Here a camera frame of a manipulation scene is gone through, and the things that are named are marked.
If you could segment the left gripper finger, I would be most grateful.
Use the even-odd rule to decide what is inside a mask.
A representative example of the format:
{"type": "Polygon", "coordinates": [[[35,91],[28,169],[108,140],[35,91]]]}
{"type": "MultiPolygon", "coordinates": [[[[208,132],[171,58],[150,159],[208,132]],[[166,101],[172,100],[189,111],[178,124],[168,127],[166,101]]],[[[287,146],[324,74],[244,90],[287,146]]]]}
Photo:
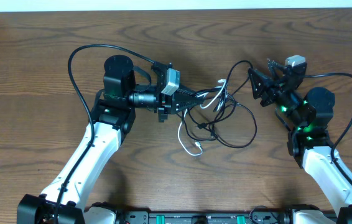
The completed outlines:
{"type": "Polygon", "coordinates": [[[195,98],[195,92],[190,89],[179,88],[175,92],[176,98],[195,98]]]}
{"type": "Polygon", "coordinates": [[[179,113],[185,109],[201,105],[204,102],[204,97],[194,96],[175,96],[174,97],[174,113],[179,113]]]}

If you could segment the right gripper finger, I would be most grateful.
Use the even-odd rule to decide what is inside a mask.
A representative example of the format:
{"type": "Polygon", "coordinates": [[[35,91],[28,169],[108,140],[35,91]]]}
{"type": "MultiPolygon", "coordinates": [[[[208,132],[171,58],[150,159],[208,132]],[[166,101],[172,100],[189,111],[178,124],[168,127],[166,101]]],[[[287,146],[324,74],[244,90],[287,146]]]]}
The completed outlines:
{"type": "Polygon", "coordinates": [[[273,80],[282,79],[287,71],[285,66],[271,59],[267,59],[267,67],[273,80]]]}
{"type": "Polygon", "coordinates": [[[251,81],[252,94],[255,100],[258,98],[273,100],[275,98],[275,80],[253,68],[248,69],[248,76],[251,81]]]}

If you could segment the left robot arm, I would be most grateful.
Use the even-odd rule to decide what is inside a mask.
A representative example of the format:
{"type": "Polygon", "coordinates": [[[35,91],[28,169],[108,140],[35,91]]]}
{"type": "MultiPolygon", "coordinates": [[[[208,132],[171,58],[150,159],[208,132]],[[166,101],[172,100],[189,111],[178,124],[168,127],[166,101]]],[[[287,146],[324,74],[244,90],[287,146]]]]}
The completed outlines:
{"type": "Polygon", "coordinates": [[[17,207],[18,223],[118,223],[119,215],[102,205],[86,208],[89,194],[110,157],[131,131],[136,109],[153,110],[159,122],[204,102],[180,84],[171,65],[152,63],[157,83],[138,85],[135,74],[150,75],[125,55],[104,63],[104,88],[97,92],[90,124],[79,146],[59,175],[39,196],[25,195],[17,207]]]}

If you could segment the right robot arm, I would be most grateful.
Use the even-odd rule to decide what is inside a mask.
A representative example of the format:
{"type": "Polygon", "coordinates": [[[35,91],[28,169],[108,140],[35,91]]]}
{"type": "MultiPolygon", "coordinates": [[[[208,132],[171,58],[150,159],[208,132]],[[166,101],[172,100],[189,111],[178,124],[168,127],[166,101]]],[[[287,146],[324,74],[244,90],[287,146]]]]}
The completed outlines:
{"type": "Polygon", "coordinates": [[[276,116],[288,130],[287,147],[298,166],[310,175],[335,212],[335,223],[352,223],[352,171],[340,157],[328,133],[333,118],[335,94],[324,87],[312,88],[306,96],[297,88],[309,77],[304,57],[294,55],[281,65],[267,63],[270,75],[249,68],[252,94],[261,106],[275,104],[276,116]]]}

